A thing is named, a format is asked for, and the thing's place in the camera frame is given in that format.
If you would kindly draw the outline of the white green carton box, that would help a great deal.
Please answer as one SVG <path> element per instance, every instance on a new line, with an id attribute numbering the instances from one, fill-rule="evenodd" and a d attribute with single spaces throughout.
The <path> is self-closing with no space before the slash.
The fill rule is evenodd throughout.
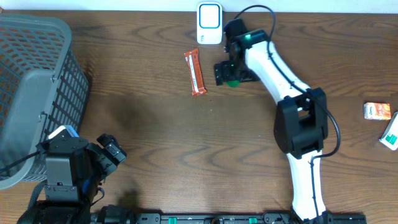
<path id="1" fill-rule="evenodd" d="M 388 147 L 390 150 L 395 151 L 397 150 L 397 137 L 398 137 L 398 130 L 397 130 L 397 120 L 398 120 L 398 112 L 395 112 L 386 127 L 383 135 L 379 139 L 379 142 Z"/>

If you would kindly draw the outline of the green lid white jar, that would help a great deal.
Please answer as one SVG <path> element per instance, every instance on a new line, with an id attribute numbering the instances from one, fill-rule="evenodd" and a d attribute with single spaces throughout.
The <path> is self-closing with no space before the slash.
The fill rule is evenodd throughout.
<path id="1" fill-rule="evenodd" d="M 226 84 L 232 88 L 236 88 L 239 86 L 240 82 L 239 80 L 233 80 L 233 81 L 227 81 Z"/>

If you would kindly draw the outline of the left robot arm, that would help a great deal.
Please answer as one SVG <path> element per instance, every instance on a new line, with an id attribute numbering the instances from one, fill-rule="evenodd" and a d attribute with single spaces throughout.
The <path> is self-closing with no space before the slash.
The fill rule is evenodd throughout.
<path id="1" fill-rule="evenodd" d="M 18 223 L 89 223 L 101 181 L 127 155 L 116 138 L 102 134 L 97 143 L 65 132 L 38 144 L 46 153 L 47 179 L 33 190 Z"/>

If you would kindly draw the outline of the orange snack bar wrapper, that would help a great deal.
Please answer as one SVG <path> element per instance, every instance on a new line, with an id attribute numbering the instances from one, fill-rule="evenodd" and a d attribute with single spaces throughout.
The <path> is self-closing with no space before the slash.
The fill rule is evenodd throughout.
<path id="1" fill-rule="evenodd" d="M 207 93 L 201 72 L 198 49 L 195 48 L 191 51 L 185 52 L 184 56 L 185 61 L 187 62 L 190 69 L 192 95 L 197 96 Z"/>

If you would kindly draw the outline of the orange white small box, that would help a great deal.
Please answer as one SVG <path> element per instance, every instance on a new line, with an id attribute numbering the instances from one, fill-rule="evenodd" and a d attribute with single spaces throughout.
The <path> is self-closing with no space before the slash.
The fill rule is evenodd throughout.
<path id="1" fill-rule="evenodd" d="M 370 120 L 390 120 L 391 106 L 388 103 L 372 103 L 364 104 L 364 118 Z"/>

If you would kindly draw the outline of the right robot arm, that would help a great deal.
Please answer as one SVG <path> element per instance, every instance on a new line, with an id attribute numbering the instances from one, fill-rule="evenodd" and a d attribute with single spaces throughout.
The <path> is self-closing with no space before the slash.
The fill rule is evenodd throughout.
<path id="1" fill-rule="evenodd" d="M 326 94 L 291 71 L 263 30 L 225 35 L 229 59 L 214 67 L 217 85 L 262 82 L 276 103 L 274 138 L 289 161 L 292 213 L 299 223 L 321 223 L 326 212 L 320 179 L 323 142 L 328 137 Z"/>

